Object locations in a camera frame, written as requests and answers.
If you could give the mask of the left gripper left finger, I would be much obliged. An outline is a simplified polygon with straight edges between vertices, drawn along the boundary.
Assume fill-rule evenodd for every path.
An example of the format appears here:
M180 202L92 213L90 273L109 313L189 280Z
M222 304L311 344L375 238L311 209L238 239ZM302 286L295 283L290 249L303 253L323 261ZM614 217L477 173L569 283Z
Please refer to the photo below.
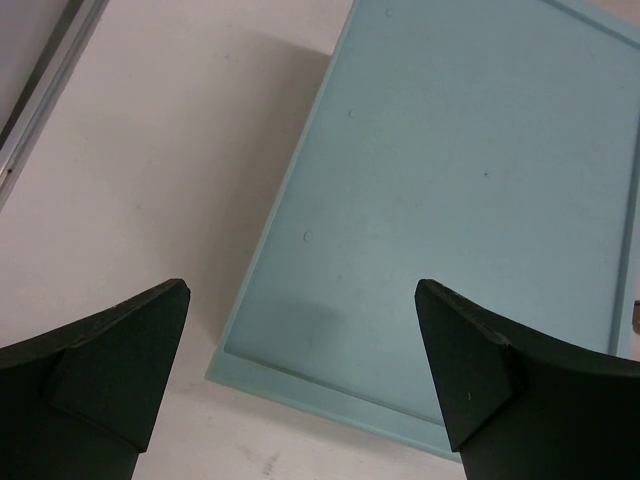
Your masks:
M167 280L1 350L1 476L129 479L148 449L191 292Z

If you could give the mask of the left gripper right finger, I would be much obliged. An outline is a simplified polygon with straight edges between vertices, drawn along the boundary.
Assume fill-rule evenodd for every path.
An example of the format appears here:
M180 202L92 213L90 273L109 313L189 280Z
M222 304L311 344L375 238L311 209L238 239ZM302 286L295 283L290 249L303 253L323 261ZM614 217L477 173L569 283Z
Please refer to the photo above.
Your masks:
M415 291L450 447L469 479L635 479L639 365L495 314L434 280Z

